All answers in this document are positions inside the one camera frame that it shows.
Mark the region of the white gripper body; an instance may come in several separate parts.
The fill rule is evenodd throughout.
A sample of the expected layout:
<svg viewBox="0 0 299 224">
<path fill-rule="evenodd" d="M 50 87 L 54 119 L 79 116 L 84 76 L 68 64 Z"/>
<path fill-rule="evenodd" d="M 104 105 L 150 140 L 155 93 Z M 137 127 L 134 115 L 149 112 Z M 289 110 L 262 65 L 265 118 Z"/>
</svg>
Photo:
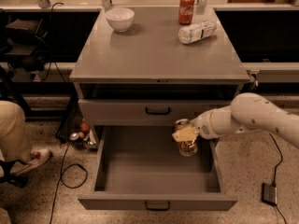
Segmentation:
<svg viewBox="0 0 299 224">
<path fill-rule="evenodd" d="M 194 126 L 195 133 L 207 140 L 219 137 L 212 126 L 212 113 L 213 111 L 206 111 L 192 120 L 192 125 Z"/>
</svg>

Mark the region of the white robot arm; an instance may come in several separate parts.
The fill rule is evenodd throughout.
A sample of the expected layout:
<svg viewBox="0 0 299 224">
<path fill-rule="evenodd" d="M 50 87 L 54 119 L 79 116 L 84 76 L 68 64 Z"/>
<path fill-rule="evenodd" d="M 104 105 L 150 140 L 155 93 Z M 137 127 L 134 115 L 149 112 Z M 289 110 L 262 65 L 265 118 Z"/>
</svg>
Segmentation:
<svg viewBox="0 0 299 224">
<path fill-rule="evenodd" d="M 230 105 L 202 113 L 184 124 L 172 136 L 180 143 L 194 141 L 198 136 L 209 140 L 226 134 L 258 131 L 268 131 L 299 147 L 299 116 L 250 92 L 237 95 Z"/>
</svg>

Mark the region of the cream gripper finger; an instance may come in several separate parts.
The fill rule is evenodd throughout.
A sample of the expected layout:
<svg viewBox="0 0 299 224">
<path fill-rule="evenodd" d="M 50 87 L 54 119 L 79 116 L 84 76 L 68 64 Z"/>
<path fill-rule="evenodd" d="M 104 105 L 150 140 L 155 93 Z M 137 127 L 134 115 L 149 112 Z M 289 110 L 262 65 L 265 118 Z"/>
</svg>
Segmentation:
<svg viewBox="0 0 299 224">
<path fill-rule="evenodd" d="M 176 130 L 172 137 L 176 142 L 193 141 L 197 138 L 197 132 L 192 124 L 188 124 Z"/>
</svg>

